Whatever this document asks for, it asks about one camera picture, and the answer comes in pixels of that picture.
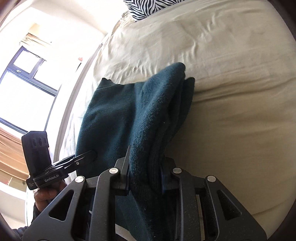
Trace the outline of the person's left hand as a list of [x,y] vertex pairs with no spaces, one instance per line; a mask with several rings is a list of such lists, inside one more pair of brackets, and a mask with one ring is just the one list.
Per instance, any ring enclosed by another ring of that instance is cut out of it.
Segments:
[[48,204],[67,186],[64,180],[54,184],[54,187],[38,189],[34,193],[36,208],[42,212]]

